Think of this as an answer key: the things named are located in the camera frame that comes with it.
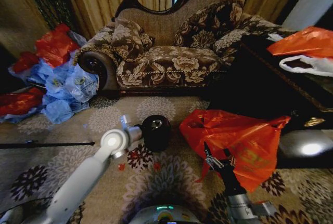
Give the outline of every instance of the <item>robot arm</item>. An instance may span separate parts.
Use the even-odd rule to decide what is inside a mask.
[[[101,147],[94,156],[85,159],[54,195],[46,212],[26,224],[66,224],[81,202],[108,168],[109,157],[114,159],[127,153],[128,147],[141,138],[139,127],[129,126],[127,115],[120,118],[122,128],[107,131],[101,138]]]

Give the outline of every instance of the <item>patterned carpet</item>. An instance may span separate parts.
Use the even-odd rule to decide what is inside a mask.
[[[94,146],[0,150],[0,213],[23,204],[30,215],[49,198],[74,169],[99,147],[103,133],[120,127],[119,116],[133,124],[161,114],[171,122],[172,138],[161,153],[151,153],[141,142],[128,155],[111,161],[105,175],[72,216],[70,223],[127,223],[141,208],[155,204],[183,205],[204,223],[229,223],[224,186],[210,172],[202,182],[202,159],[182,138],[178,126],[194,109],[208,102],[197,97],[132,97],[93,99],[91,108],[61,125],[35,115],[17,125],[1,124],[1,143],[95,141]],[[333,173],[328,169],[278,169],[249,193],[252,201],[270,200],[277,208],[269,224],[333,223]]]

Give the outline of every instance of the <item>rolled sofa arm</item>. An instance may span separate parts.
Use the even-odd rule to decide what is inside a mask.
[[[111,46],[114,23],[101,29],[92,39],[75,53],[73,64],[86,72],[97,74],[98,90],[118,90],[117,67],[121,60],[113,54]]]

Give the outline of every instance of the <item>red plastic bag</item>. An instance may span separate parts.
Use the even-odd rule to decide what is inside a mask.
[[[23,115],[42,103],[44,93],[31,88],[25,93],[7,93],[0,95],[0,116],[7,114]]]
[[[36,41],[37,56],[44,59],[52,68],[62,65],[68,60],[68,52],[79,46],[67,35],[69,27],[60,24],[53,31],[43,35]]]
[[[308,27],[269,46],[273,55],[298,55],[333,58],[333,31]]]
[[[23,72],[29,68],[32,68],[35,64],[38,64],[39,57],[29,51],[24,51],[20,53],[20,58],[13,65],[12,70],[15,73]]]
[[[195,110],[180,125],[180,130],[191,148],[206,158],[206,142],[217,159],[226,159],[228,148],[236,158],[235,175],[240,184],[253,191],[269,179],[276,166],[280,130],[289,122],[283,116],[266,122],[222,110]],[[209,170],[204,162],[202,176]]]

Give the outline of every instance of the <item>gold braided trim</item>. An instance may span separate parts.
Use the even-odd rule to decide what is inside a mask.
[[[179,70],[176,70],[176,71],[165,71],[165,72],[160,72],[160,71],[154,71],[154,72],[139,72],[138,74],[117,74],[118,76],[120,77],[125,77],[125,76],[131,76],[131,75],[148,75],[148,74],[160,74],[160,73],[176,73],[176,72],[183,72],[183,73],[186,73],[186,72],[203,72],[203,73],[224,73],[224,72],[227,72],[227,71],[179,71]]]

